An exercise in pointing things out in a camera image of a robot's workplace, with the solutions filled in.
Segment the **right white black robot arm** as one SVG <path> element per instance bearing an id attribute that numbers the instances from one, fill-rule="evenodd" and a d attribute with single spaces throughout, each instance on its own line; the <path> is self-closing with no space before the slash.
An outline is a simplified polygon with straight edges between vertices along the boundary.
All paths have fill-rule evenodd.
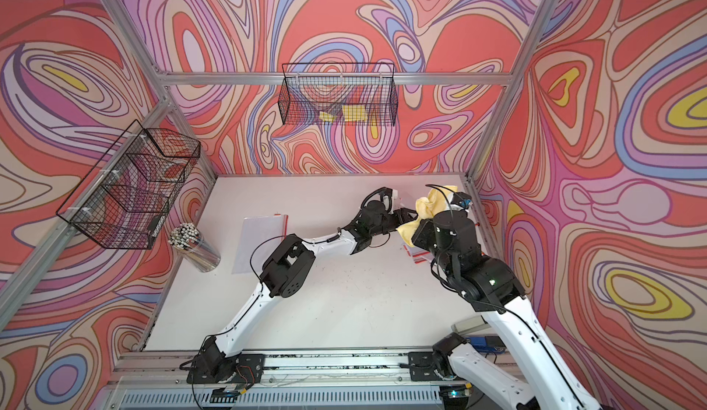
<path id="1" fill-rule="evenodd" d="M 510 266 L 482 253 L 465 211 L 422 220 L 412 242 L 432 253 L 433 276 L 493 328 L 523 374 L 514 377 L 451 333 L 433 346 L 439 376 L 469 382 L 502 409 L 600 408 L 554 347 Z"/>

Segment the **clear mesh document bag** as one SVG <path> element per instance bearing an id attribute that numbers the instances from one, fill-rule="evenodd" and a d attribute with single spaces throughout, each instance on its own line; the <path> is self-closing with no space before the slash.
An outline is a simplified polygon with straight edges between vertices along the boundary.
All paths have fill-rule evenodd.
<path id="1" fill-rule="evenodd" d="M 245 218 L 231 274 L 259 275 L 268 257 L 287 235 L 287 223 L 288 216 L 282 214 Z"/>
<path id="2" fill-rule="evenodd" d="M 412 260 L 414 261 L 414 264 L 423 264 L 423 263 L 431 263 L 434 259 L 434 255 L 430 253 L 429 251 L 426 251 L 424 249 L 421 249 L 416 246 L 410 246 L 408 244 L 403 244 L 403 248 L 406 251 L 407 255 L 409 255 Z"/>

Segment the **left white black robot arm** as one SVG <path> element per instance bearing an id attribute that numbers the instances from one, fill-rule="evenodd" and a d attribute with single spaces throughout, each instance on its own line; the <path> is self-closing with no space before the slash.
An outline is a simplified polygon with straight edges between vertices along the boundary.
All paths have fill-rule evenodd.
<path id="1" fill-rule="evenodd" d="M 315 239 L 303 239 L 294 233 L 282 236 L 257 273 L 258 285 L 249 301 L 222 331 L 204 338 L 192 360 L 180 365 L 187 372 L 187 382 L 246 385 L 259 382 L 255 374 L 241 373 L 245 363 L 239 358 L 265 314 L 304 286 L 316 259 L 356 255 L 369 248 L 375 237 L 390 235 L 397 227 L 417 218 L 415 210 L 398 206 L 395 190 L 381 187 L 369 194 L 356 216 L 331 236 Z"/>

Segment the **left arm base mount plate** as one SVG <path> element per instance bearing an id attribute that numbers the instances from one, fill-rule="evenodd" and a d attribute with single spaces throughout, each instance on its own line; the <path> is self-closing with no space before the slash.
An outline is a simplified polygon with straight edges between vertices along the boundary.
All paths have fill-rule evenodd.
<path id="1" fill-rule="evenodd" d="M 207 364 L 201 355 L 188 360 L 180 369 L 187 372 L 189 384 L 257 384 L 264 372 L 263 354 L 241 354 Z"/>

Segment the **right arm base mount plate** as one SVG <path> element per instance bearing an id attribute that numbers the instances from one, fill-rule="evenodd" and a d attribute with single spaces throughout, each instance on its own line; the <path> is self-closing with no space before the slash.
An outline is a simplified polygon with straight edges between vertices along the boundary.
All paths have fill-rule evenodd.
<path id="1" fill-rule="evenodd" d="M 477 382 L 482 374 L 478 361 L 461 353 L 409 352 L 407 360 L 398 366 L 409 372 L 413 382 Z"/>

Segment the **yellow microfiber cloth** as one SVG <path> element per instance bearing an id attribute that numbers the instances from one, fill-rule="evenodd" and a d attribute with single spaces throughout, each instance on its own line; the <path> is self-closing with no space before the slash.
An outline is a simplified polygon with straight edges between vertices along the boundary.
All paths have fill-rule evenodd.
<path id="1" fill-rule="evenodd" d="M 457 191 L 458 187 L 456 185 L 433 185 L 427 196 L 416 200 L 415 212 L 417 213 L 417 218 L 397 227 L 397 232 L 407 246 L 414 246 L 412 238 L 414 238 L 414 233 L 421 226 L 423 220 L 432 220 L 436 214 L 449 210 L 451 206 L 450 198 Z"/>

